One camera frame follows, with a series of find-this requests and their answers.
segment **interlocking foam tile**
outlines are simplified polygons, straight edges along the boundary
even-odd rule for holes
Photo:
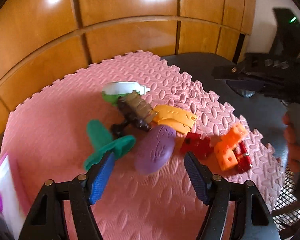
[[[100,119],[107,128],[122,121],[118,110],[102,100],[102,87],[110,81],[137,81],[151,88],[143,97],[152,107],[167,104],[196,114],[191,132],[203,136],[224,134],[240,122],[249,131],[245,140],[253,168],[240,175],[221,172],[214,155],[204,163],[229,181],[253,180],[268,208],[273,208],[284,170],[273,157],[271,145],[265,147],[260,142],[262,135],[250,131],[244,117],[236,118],[231,105],[218,103],[218,95],[205,92],[198,81],[191,82],[188,73],[180,74],[178,67],[167,66],[166,60],[142,51],[67,75],[10,113],[1,152],[9,152],[17,160],[31,203],[45,180],[71,180],[84,172],[82,164],[93,152],[86,134],[89,120]],[[134,128],[127,131],[137,141],[145,136]],[[207,207],[195,196],[178,147],[160,171],[148,176],[134,170],[134,155],[132,150],[116,161],[101,200],[92,207],[104,239],[195,239]],[[229,205],[225,235],[231,230],[233,207]],[[69,203],[65,213],[70,238],[76,239]]]

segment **human hand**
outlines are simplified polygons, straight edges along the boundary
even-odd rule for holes
[[[288,165],[292,172],[300,171],[300,146],[296,144],[296,134],[294,132],[293,125],[290,123],[288,113],[283,118],[283,123],[288,125],[284,131],[284,137],[288,143]]]

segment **toy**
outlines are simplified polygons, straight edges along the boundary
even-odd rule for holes
[[[134,90],[140,95],[145,95],[150,88],[146,88],[138,82],[109,82],[102,89],[102,98],[116,106],[119,97],[125,97]]]
[[[240,173],[243,173],[252,168],[252,162],[243,141],[239,143],[239,147],[240,153],[236,149],[233,152],[238,161],[236,168]]]
[[[211,153],[213,153],[213,147],[209,144],[209,137],[205,137],[202,140],[201,134],[189,132],[182,143],[180,152],[183,154],[193,152],[198,159],[206,159]]]
[[[153,118],[154,122],[168,125],[183,134],[190,132],[197,119],[195,114],[173,106],[157,105],[153,111],[157,112]]]
[[[176,131],[167,125],[154,127],[136,148],[136,170],[144,175],[159,170],[169,160],[176,137]]]
[[[111,126],[111,132],[115,136],[122,137],[124,128],[130,123],[143,131],[150,131],[149,123],[155,117],[156,112],[135,90],[125,97],[119,97],[118,109],[123,114],[124,121],[121,124]]]
[[[248,132],[243,125],[236,123],[215,145],[214,153],[222,171],[229,170],[238,164],[233,150],[247,134]]]
[[[132,135],[113,140],[111,133],[99,120],[88,122],[87,134],[95,152],[84,162],[83,167],[86,171],[92,165],[99,163],[107,151],[114,153],[114,157],[117,160],[127,154],[136,143],[136,139]]]

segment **red toy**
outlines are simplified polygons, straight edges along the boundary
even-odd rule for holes
[[[243,141],[239,143],[239,147],[240,147],[240,153],[238,153],[237,150],[234,150],[234,155],[238,161],[238,165],[236,166],[237,170],[240,173],[243,173],[252,168],[252,162]]]
[[[189,132],[182,143],[180,152],[185,154],[193,152],[198,159],[205,159],[213,153],[213,147],[210,147],[210,138],[200,138],[201,134]]]

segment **black table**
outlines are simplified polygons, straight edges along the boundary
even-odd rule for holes
[[[283,137],[286,126],[282,123],[282,117],[287,108],[278,99],[260,94],[243,98],[233,92],[225,81],[214,80],[211,72],[215,66],[234,64],[216,54],[194,52],[162,58],[168,61],[168,65],[178,66],[181,73],[186,71],[192,75],[192,81],[199,80],[205,91],[216,92],[220,96],[220,103],[230,103],[235,108],[234,115],[243,115],[251,130],[258,129],[264,136],[261,142],[271,143],[275,149],[274,157],[281,157],[282,165],[286,166],[288,150]]]

